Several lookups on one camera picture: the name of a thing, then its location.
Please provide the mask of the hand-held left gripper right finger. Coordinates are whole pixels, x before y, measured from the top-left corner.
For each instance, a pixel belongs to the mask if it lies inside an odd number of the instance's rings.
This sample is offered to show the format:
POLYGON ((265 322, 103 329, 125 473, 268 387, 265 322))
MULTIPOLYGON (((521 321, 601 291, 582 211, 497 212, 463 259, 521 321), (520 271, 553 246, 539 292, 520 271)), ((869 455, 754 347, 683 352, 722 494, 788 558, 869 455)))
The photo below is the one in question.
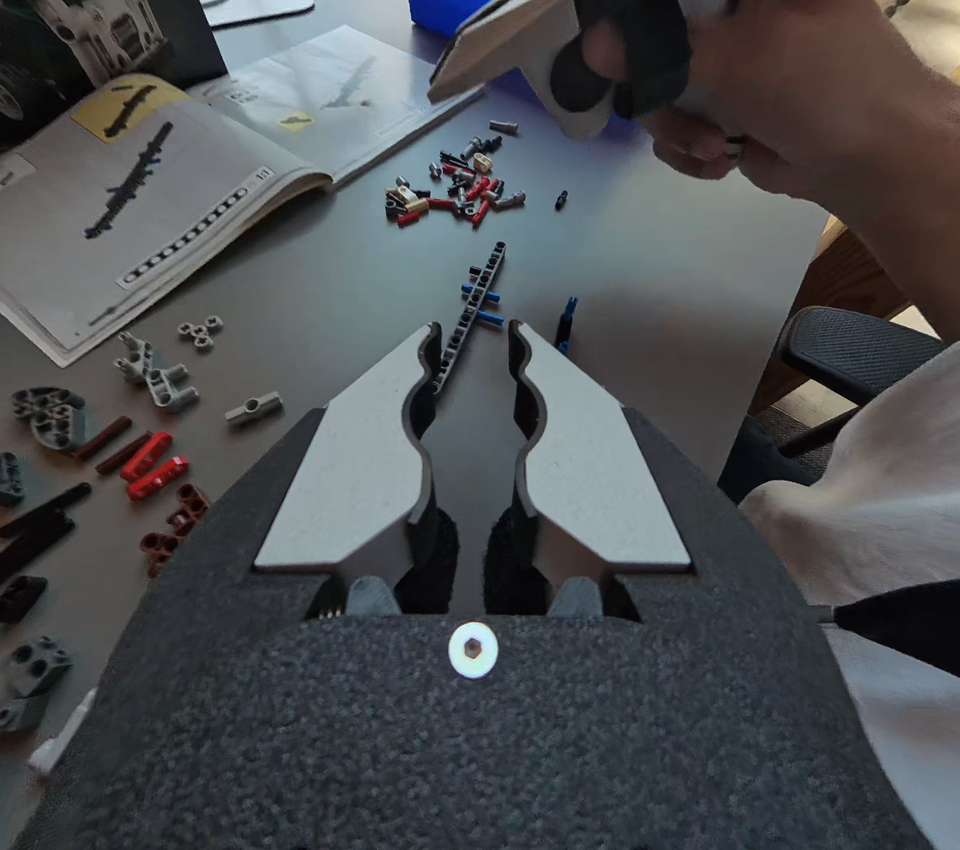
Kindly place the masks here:
POLYGON ((690 549, 628 418, 604 386, 528 323, 509 325, 513 421, 510 556, 547 611, 575 593, 640 617, 625 578, 684 576, 690 549))

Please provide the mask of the person's right forearm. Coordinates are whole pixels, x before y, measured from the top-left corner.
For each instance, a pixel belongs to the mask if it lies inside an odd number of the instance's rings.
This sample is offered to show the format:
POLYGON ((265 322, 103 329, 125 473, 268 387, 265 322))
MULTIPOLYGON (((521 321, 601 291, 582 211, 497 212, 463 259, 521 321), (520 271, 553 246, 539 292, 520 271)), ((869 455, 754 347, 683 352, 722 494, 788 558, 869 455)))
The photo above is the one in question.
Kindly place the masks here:
POLYGON ((959 337, 958 86, 925 65, 826 176, 842 220, 942 340, 959 337))

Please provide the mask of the grey lego axle connector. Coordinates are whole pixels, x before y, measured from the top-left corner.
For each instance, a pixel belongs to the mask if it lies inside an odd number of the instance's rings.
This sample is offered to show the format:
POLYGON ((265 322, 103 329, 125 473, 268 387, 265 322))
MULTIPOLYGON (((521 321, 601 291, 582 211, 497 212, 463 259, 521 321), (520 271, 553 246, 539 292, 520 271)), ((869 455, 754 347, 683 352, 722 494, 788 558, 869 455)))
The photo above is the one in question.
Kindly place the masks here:
POLYGON ((271 391, 260 397, 245 400, 224 413, 225 424, 232 429, 258 423, 283 410, 282 396, 277 391, 271 391))

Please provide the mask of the pile of small lego pins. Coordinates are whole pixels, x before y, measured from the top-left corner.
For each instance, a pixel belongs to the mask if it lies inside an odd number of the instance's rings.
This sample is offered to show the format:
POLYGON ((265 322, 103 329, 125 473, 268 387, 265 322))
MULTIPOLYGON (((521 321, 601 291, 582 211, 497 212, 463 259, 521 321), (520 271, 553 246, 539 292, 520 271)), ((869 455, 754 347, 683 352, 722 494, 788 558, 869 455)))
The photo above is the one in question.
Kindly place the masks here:
POLYGON ((524 208, 524 190, 510 191, 496 174, 494 158, 503 147, 505 135, 473 136, 460 152, 438 151, 428 165, 431 187, 415 187, 398 176, 385 190, 385 219, 397 228, 412 226, 428 214, 444 212, 480 228, 487 217, 524 208))

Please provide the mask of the red lego liftarm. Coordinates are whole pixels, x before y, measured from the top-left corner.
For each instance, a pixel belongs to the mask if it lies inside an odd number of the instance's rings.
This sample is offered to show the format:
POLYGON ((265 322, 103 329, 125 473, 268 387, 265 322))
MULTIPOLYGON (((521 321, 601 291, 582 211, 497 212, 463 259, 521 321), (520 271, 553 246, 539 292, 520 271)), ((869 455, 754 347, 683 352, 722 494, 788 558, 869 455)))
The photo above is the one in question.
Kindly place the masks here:
POLYGON ((132 484, 151 472, 173 443, 173 434, 159 431, 150 436, 142 447, 126 460, 120 470, 121 479, 132 484))
POLYGON ((127 484, 126 496, 134 502, 145 500, 185 475, 188 470, 189 461, 185 457, 173 456, 127 484))

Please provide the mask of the long grey lego beam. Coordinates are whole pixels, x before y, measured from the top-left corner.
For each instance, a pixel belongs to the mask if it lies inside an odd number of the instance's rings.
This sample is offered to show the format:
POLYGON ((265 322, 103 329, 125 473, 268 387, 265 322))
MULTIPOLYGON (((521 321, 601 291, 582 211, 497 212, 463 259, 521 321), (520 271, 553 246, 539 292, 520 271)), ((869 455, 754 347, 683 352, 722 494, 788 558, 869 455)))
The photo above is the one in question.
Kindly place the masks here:
POLYGON ((485 263, 469 268, 467 282, 461 286, 461 313, 441 347, 439 369, 432 383, 435 397, 443 393, 450 381, 474 327, 479 325, 499 331, 505 326, 505 318, 498 309, 501 297, 496 282, 506 253, 507 244, 500 240, 493 245, 485 263))

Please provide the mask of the dark grey curved lego piece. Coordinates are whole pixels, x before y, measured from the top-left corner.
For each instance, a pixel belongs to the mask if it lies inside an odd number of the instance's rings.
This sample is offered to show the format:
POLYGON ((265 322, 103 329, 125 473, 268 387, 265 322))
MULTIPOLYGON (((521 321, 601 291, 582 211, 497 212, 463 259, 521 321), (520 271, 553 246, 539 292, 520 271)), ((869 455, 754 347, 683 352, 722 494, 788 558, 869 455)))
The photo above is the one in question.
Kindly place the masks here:
POLYGON ((38 412, 53 412, 66 406, 81 411, 86 406, 83 396, 56 386, 19 389, 10 395, 9 400, 14 418, 26 422, 38 412))
POLYGON ((73 453, 87 442, 86 413, 70 403, 35 410, 29 423, 36 442, 51 451, 73 453))

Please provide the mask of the open lego instruction booklet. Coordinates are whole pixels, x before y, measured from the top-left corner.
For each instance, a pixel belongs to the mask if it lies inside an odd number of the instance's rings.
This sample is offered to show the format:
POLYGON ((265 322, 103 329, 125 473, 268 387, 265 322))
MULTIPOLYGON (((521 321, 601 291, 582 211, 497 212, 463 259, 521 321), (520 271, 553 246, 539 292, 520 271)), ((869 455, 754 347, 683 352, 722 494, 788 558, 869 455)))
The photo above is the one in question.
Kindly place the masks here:
POLYGON ((66 367, 302 193, 332 192, 470 105, 340 26, 185 92, 116 78, 2 155, 1 311, 66 367))

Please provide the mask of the long black lego beam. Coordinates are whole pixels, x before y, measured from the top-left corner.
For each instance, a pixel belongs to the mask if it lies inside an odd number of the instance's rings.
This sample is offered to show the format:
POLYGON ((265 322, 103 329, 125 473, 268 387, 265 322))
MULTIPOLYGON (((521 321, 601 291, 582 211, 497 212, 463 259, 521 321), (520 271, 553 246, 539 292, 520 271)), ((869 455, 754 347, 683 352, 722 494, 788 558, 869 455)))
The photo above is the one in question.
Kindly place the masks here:
POLYGON ((39 504, 1 527, 3 540, 15 539, 18 536, 47 526, 66 514, 69 508, 84 501, 92 491, 88 482, 81 482, 71 486, 60 494, 39 504))
POLYGON ((63 511, 53 511, 47 519, 23 530, 1 550, 1 584, 20 575, 24 569, 58 544, 75 529, 75 521, 63 511))

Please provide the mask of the short black lego piece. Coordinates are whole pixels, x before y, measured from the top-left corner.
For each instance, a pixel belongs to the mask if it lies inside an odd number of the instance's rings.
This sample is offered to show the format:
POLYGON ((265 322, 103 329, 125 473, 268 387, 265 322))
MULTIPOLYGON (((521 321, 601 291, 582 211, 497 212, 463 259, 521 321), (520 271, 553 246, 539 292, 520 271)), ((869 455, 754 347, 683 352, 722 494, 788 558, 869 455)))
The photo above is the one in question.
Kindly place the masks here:
POLYGON ((36 606, 48 587, 44 576, 19 575, 1 592, 2 626, 15 626, 36 606))

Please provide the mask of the dark grey holed lego block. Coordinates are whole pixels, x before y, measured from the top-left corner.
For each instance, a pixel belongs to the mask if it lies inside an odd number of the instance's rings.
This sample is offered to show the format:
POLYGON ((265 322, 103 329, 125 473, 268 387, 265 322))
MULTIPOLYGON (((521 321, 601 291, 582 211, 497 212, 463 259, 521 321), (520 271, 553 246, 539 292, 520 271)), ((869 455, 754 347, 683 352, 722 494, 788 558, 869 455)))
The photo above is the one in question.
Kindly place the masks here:
POLYGON ((26 640, 8 659, 1 706, 1 735, 15 736, 36 729, 50 697, 73 667, 74 655, 54 639, 26 640))

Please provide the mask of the white lego piece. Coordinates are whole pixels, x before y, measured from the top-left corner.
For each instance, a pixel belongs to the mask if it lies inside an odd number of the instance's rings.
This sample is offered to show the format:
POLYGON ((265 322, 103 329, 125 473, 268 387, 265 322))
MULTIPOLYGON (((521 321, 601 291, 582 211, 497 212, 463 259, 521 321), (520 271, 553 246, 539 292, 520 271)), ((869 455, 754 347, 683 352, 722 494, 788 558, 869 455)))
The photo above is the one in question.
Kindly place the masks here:
POLYGON ((51 777, 89 714, 98 690, 97 686, 91 688, 70 714, 61 731, 56 736, 45 740, 31 753, 27 760, 27 768, 34 776, 43 779, 51 777))

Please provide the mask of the person's right hand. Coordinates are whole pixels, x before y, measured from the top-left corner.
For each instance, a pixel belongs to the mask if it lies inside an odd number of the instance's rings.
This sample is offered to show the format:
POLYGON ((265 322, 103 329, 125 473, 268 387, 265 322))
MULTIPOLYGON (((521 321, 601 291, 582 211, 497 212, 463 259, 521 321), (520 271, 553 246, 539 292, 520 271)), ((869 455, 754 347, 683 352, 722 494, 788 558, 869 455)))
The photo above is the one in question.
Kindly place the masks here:
POLYGON ((770 194, 823 208, 890 170, 938 123, 938 78, 874 0, 738 0, 690 23, 690 82, 706 117, 662 108, 644 119, 655 156, 719 180, 738 166, 770 194))

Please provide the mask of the person's leg in dark pants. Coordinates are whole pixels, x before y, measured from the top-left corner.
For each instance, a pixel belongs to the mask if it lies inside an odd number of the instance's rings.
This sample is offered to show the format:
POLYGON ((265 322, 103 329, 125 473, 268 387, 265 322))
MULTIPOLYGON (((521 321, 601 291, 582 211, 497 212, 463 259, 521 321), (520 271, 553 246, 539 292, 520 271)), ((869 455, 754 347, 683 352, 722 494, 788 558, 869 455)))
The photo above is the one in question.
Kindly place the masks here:
POLYGON ((740 505, 763 484, 810 486, 818 480, 802 463, 785 457, 772 436, 748 415, 739 427, 717 486, 733 504, 740 505))

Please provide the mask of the black office chair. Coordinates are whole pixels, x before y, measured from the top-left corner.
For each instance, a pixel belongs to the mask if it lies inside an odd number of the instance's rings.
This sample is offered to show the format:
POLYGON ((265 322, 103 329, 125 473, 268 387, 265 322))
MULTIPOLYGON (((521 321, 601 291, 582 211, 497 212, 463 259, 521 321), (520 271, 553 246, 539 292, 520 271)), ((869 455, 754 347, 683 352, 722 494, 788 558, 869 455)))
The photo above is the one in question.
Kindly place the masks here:
POLYGON ((784 327, 776 355, 854 408, 791 438, 779 452, 797 459, 832 443, 860 409, 948 348, 938 337, 867 314, 828 306, 800 310, 784 327))

